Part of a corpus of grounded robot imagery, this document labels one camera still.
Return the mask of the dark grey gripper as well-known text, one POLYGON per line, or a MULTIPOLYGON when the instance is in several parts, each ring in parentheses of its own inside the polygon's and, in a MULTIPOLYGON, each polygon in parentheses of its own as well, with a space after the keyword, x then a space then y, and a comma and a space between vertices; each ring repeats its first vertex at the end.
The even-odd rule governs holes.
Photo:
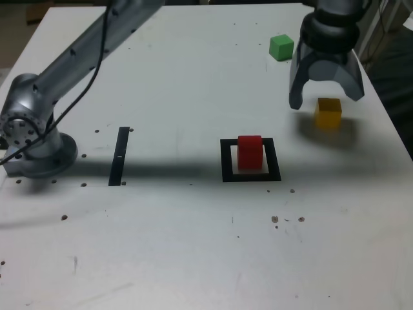
POLYGON ((353 50, 338 54, 318 52, 300 41, 290 65, 288 102, 291 109, 301 108, 303 87, 310 78, 314 81, 338 83, 345 95, 353 101, 358 101, 365 95, 361 70, 353 50))

